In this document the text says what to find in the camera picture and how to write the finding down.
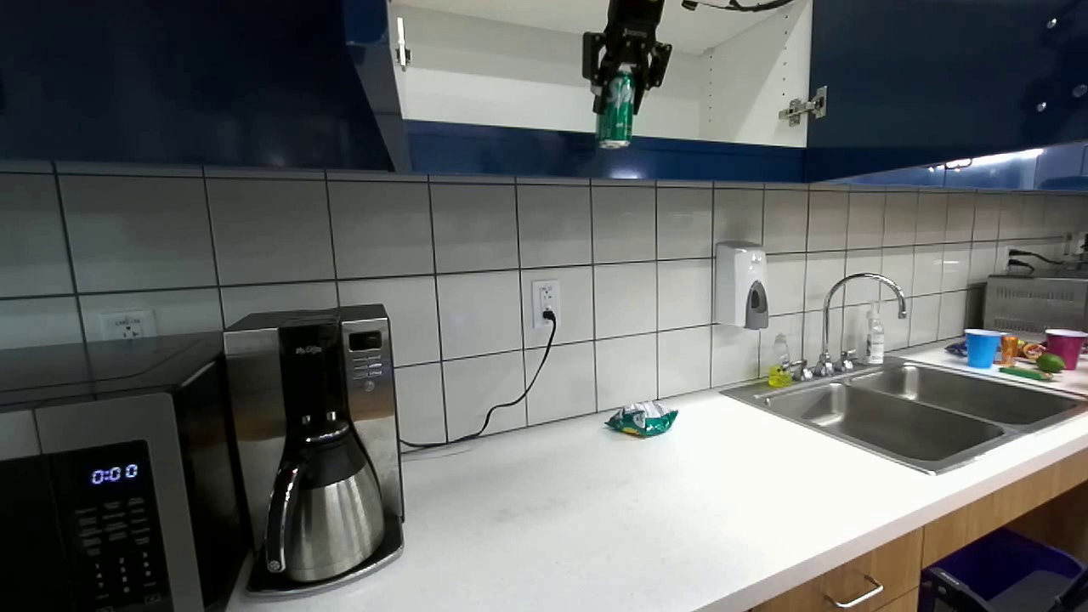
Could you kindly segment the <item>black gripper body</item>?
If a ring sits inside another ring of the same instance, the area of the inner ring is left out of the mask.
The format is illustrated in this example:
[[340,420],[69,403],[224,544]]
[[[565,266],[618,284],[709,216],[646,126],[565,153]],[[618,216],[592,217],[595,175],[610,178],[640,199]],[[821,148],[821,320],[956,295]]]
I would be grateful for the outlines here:
[[580,34],[580,74],[604,85],[604,80],[630,64],[632,80],[649,72],[655,85],[671,64],[671,45],[655,38],[661,0],[609,0],[600,30]]

